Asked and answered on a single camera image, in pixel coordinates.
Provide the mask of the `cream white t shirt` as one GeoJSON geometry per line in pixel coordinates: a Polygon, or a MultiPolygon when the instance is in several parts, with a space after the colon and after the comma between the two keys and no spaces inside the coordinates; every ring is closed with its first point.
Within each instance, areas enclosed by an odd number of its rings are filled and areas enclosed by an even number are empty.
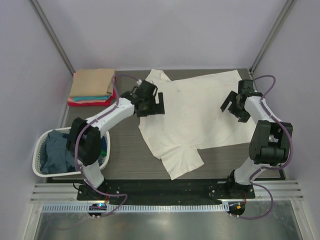
{"type": "Polygon", "coordinates": [[[146,81],[163,94],[164,114],[141,117],[139,130],[171,180],[204,165],[198,151],[248,143],[255,123],[238,122],[221,105],[241,80],[237,70],[170,80],[152,69],[146,81]]]}

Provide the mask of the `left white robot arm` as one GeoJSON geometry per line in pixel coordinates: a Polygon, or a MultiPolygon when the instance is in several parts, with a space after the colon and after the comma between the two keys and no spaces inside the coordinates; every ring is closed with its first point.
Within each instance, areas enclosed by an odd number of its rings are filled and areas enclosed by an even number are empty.
{"type": "Polygon", "coordinates": [[[74,165],[83,174],[86,184],[98,189],[105,180],[98,163],[105,133],[133,115],[147,117],[164,113],[162,92],[143,98],[128,91],[99,114],[87,119],[76,118],[68,134],[66,149],[74,156],[74,165]]]}

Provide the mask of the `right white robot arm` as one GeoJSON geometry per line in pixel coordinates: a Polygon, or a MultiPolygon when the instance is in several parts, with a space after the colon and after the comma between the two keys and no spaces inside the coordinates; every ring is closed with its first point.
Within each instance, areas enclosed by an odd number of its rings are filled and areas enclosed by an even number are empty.
{"type": "Polygon", "coordinates": [[[241,198],[251,191],[254,179],[262,172],[280,170],[291,159],[293,126],[281,121],[259,92],[231,91],[220,109],[228,110],[241,123],[249,119],[255,123],[247,160],[230,173],[224,184],[228,194],[241,198]]]}

